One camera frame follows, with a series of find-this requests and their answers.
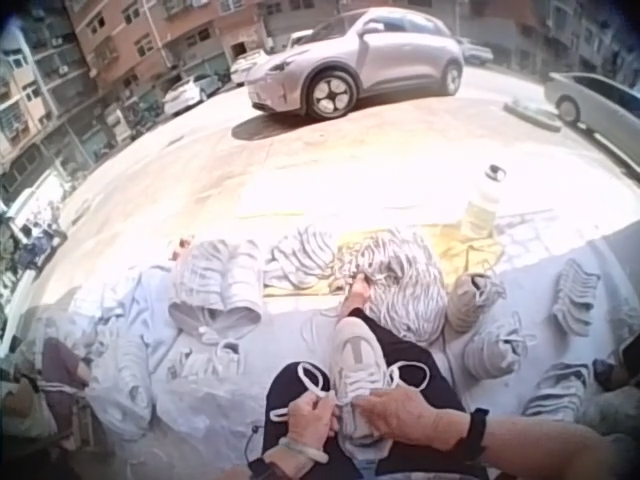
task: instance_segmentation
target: car wheel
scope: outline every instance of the car wheel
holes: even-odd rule
[[[453,96],[460,90],[462,83],[462,66],[457,62],[449,62],[442,71],[439,93],[445,96]]]
[[[318,120],[333,120],[353,110],[357,99],[358,89],[351,75],[340,70],[326,70],[309,84],[307,112]]]
[[[564,123],[569,125],[577,125],[580,122],[580,107],[576,101],[571,97],[560,97],[556,102],[556,109],[558,110],[558,117]]]

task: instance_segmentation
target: white bottle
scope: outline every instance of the white bottle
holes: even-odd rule
[[[502,196],[502,181],[507,172],[498,165],[489,165],[467,204],[460,224],[460,232],[469,238],[492,235]]]

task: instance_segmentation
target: wristwatch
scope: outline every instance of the wristwatch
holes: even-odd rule
[[[450,453],[457,456],[460,461],[465,463],[479,462],[485,450],[482,446],[482,440],[487,429],[487,415],[489,415],[489,410],[484,408],[476,408],[471,412],[466,437],[458,440],[450,450]]]
[[[247,464],[251,472],[251,480],[291,480],[275,463],[267,463],[258,457]]]

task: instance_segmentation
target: white sneaker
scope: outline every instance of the white sneaker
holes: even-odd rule
[[[329,378],[342,408],[338,441],[354,459],[382,459],[391,440],[380,439],[364,417],[351,407],[354,397],[390,387],[387,364],[380,344],[366,324],[355,317],[338,322],[334,331]]]

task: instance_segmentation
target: hand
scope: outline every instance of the hand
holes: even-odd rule
[[[405,385],[374,390],[353,403],[376,433],[402,443],[428,445],[429,433],[436,427],[437,410]]]
[[[323,398],[309,391],[289,405],[288,437],[307,447],[322,450],[329,435],[338,430],[333,392]]]

